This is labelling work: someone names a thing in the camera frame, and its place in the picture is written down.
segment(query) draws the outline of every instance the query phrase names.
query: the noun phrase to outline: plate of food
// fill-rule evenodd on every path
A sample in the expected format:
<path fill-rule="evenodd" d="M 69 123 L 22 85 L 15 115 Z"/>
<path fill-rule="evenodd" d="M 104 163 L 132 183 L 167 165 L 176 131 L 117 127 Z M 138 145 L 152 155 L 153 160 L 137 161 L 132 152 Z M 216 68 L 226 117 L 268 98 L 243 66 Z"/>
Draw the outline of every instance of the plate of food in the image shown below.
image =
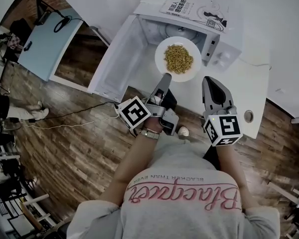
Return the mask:
<path fill-rule="evenodd" d="M 169 73 L 172 81 L 185 82 L 192 79 L 201 68 L 201 54 L 190 40 L 174 36 L 159 44 L 155 63 L 162 73 Z"/>

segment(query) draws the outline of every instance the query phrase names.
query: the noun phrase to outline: light blue tabletop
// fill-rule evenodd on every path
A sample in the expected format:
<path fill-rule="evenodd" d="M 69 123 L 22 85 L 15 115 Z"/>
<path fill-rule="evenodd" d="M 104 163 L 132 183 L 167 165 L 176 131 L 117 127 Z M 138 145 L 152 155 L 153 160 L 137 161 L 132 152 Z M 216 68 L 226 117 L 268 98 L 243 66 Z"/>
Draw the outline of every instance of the light blue tabletop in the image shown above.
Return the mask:
<path fill-rule="evenodd" d="M 60 12 L 64 16 L 81 18 L 72 8 Z M 54 33 L 53 30 L 61 19 L 60 15 L 53 12 L 43 25 L 36 26 L 25 44 L 26 47 L 32 41 L 30 49 L 23 50 L 18 59 L 20 65 L 45 81 L 49 80 L 51 73 L 55 73 L 65 50 L 83 23 L 81 20 L 74 19 L 59 32 Z"/>

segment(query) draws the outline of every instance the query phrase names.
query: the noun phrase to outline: white plate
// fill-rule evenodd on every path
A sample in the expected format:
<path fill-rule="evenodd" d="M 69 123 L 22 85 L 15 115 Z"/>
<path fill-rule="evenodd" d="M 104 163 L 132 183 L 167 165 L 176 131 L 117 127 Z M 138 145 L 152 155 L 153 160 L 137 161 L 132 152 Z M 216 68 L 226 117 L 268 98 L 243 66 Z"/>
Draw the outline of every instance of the white plate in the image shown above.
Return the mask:
<path fill-rule="evenodd" d="M 188 54 L 193 57 L 193 63 L 191 64 L 191 68 L 189 68 L 183 74 L 176 74 L 167 70 L 167 62 L 165 61 L 165 51 L 169 46 L 173 44 L 182 45 L 188 51 Z M 155 52 L 155 63 L 161 74 L 171 74 L 172 81 L 186 82 L 194 78 L 196 73 L 200 70 L 201 54 L 197 46 L 192 41 L 184 37 L 174 36 L 165 39 L 163 42 L 159 44 Z"/>

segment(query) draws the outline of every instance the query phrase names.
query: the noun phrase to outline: hand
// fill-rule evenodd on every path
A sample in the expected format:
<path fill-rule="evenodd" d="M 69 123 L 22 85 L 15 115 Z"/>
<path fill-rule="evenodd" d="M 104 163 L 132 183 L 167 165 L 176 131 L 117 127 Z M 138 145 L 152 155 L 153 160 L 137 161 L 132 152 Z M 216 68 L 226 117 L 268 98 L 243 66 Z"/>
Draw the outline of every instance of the hand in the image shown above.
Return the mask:
<path fill-rule="evenodd" d="M 161 133 L 163 131 L 163 126 L 159 123 L 159 118 L 157 117 L 149 117 L 145 122 L 143 127 L 148 128 L 157 133 Z"/>

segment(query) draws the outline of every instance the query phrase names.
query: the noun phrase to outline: brick wall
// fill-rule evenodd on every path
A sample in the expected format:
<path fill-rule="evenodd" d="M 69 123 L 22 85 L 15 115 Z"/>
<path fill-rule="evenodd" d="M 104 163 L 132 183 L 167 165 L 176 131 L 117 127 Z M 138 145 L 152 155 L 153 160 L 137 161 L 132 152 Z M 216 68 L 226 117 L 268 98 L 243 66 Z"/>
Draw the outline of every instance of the brick wall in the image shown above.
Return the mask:
<path fill-rule="evenodd" d="M 66 0 L 43 0 L 57 10 L 71 7 Z M 15 0 L 5 14 L 0 25 L 9 29 L 12 22 L 24 18 L 31 28 L 34 27 L 36 15 L 36 0 Z"/>

